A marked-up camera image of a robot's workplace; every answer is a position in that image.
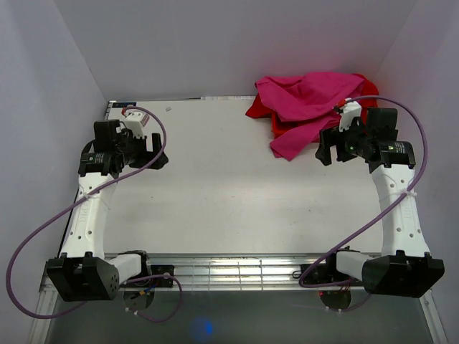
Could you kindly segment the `pink trousers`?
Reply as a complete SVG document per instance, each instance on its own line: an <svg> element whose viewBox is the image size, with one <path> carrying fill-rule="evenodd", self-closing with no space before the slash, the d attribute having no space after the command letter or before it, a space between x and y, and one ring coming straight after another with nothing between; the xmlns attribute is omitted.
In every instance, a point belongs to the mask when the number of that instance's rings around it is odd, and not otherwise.
<svg viewBox="0 0 459 344"><path fill-rule="evenodd" d="M255 83L257 95L246 112L249 118L276 113L282 124L295 124L270 142L277 158L293 160L321 130L339 124L333 107L345 98L362 95L365 78L339 72L310 72L293 77L263 77Z"/></svg>

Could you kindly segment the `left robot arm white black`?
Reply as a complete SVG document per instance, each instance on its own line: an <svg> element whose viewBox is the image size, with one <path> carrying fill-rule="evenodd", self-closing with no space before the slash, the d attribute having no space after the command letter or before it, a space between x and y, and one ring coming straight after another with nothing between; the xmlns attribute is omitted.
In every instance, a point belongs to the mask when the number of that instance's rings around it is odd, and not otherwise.
<svg viewBox="0 0 459 344"><path fill-rule="evenodd" d="M125 167L161 169L168 163L161 136L147 134L150 116L139 111L124 120L94 124L95 137L82 150L78 168L78 201L70 233L58 258L46 272L66 302L112 300L121 284L130 280L147 285L152 269L145 251L127 251L106 260L104 231L110 200Z"/></svg>

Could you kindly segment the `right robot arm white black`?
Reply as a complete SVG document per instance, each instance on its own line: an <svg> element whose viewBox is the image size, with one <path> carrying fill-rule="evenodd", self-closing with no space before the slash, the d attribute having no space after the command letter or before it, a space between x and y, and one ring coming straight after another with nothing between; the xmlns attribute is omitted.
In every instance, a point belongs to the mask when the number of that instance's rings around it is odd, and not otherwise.
<svg viewBox="0 0 459 344"><path fill-rule="evenodd" d="M351 249L339 249L324 266L333 285L348 277L360 281L370 294L399 297L423 296L445 272L441 259L434 259L424 240L417 213L415 154L411 143L397 138L397 110L370 107L361 117L361 106L350 102L336 107L339 125L322 130L316 157L331 164L331 148L338 161L363 158L379 197L383 241L379 257L371 258Z"/></svg>

